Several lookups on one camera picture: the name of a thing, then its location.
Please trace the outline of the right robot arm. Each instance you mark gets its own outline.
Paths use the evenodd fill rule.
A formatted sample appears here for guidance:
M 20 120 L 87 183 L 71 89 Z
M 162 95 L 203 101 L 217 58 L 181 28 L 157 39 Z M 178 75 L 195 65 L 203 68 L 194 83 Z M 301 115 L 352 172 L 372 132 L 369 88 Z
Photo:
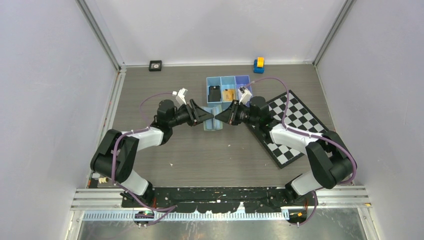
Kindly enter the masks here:
M 309 193 L 321 188 L 332 189 L 356 176 L 357 163 L 336 132 L 321 134 L 290 127 L 283 119 L 272 116 L 264 97 L 254 96 L 249 105 L 234 100 L 215 118 L 233 126 L 241 123 L 254 126 L 264 141 L 287 146 L 307 156 L 310 171 L 291 180 L 283 191 L 283 200 L 291 205 L 299 205 Z

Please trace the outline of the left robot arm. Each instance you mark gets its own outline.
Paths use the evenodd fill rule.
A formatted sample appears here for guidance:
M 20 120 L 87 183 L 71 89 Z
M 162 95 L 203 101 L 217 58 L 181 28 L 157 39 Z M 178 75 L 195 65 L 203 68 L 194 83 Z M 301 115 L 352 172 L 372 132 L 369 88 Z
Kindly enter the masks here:
M 214 115 L 198 106 L 194 100 L 176 107 L 172 100 L 162 100 L 150 126 L 127 132 L 109 129 L 101 140 L 90 162 L 90 169 L 114 180 L 124 187 L 141 207 L 148 207 L 154 199 L 153 185 L 134 169 L 139 151 L 164 145 L 173 128 L 187 124 L 196 126 L 213 119 Z

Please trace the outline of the mint green card holder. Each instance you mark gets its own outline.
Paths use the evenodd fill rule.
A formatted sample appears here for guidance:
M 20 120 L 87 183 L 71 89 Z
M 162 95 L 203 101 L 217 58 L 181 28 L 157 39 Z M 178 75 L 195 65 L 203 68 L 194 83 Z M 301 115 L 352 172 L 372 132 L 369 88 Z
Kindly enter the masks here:
M 220 104 L 213 107 L 202 106 L 202 109 L 212 115 L 218 115 L 222 112 L 222 106 Z M 205 131 L 218 131 L 223 129 L 223 123 L 215 118 L 208 119 L 203 122 L 203 129 Z

